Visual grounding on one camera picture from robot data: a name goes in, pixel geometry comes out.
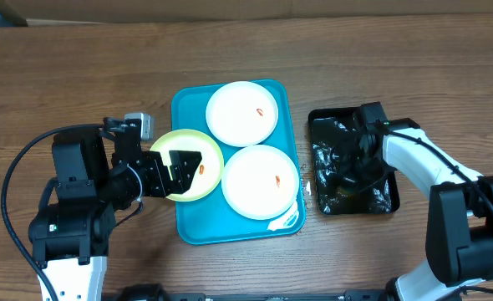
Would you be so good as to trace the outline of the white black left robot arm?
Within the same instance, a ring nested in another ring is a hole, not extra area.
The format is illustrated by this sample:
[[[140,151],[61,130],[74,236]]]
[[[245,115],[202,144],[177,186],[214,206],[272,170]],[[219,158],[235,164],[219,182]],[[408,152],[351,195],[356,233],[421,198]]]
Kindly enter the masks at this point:
[[[43,299],[100,300],[115,213],[143,197],[182,194],[201,163],[199,151],[142,150],[140,123],[66,129],[53,138],[56,177],[49,183],[57,202],[42,199],[28,236],[33,259],[52,285]]]

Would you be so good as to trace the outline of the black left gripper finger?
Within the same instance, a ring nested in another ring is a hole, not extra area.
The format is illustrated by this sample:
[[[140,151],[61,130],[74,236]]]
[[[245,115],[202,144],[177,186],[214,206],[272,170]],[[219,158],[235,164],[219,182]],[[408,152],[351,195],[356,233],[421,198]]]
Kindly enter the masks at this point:
[[[171,192],[183,194],[191,188],[201,163],[201,153],[191,150],[170,150]]]
[[[171,193],[171,178],[160,153],[144,151],[142,159],[144,196],[168,196]]]

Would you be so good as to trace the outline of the yellow green plate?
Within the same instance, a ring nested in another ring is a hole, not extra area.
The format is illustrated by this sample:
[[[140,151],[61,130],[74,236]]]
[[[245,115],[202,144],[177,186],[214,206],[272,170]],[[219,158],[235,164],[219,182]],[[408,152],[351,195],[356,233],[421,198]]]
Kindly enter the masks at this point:
[[[199,151],[201,163],[196,169],[190,189],[183,194],[170,194],[175,202],[192,202],[210,194],[221,181],[224,158],[221,148],[207,134],[198,130],[173,130],[161,136],[151,147],[161,154],[165,165],[171,163],[169,151]]]

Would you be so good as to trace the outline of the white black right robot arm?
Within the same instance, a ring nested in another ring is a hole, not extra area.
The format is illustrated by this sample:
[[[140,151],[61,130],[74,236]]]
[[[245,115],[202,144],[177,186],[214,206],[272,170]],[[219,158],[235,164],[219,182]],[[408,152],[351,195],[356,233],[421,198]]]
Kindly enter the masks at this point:
[[[428,198],[426,259],[390,280],[382,300],[458,300],[493,280],[493,176],[448,156],[410,118],[388,120],[379,102],[341,108],[351,128],[338,142],[342,168],[360,176],[372,167],[403,173]]]

